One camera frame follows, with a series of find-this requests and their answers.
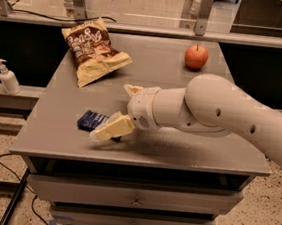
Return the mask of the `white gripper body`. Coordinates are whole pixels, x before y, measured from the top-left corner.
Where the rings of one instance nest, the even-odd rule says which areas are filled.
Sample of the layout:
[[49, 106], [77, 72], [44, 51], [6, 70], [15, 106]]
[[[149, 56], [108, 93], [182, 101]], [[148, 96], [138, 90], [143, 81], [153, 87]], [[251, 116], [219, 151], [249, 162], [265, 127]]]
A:
[[127, 107], [129, 116], [140, 130], [158, 130], [160, 127], [154, 120], [153, 100], [160, 87], [149, 87], [138, 90], [130, 99]]

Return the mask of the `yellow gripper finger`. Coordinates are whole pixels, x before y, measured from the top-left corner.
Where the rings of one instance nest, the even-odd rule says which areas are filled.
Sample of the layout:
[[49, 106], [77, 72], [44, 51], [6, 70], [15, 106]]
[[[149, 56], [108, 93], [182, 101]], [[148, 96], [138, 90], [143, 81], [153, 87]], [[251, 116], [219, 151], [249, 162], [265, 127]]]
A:
[[131, 117], [129, 115], [123, 115], [119, 111], [92, 130], [89, 137], [93, 141], [106, 141], [115, 137], [128, 135], [133, 132], [135, 127]]
[[139, 91], [143, 89], [142, 86], [133, 86], [131, 84], [124, 85], [125, 92], [129, 97], [135, 96]]

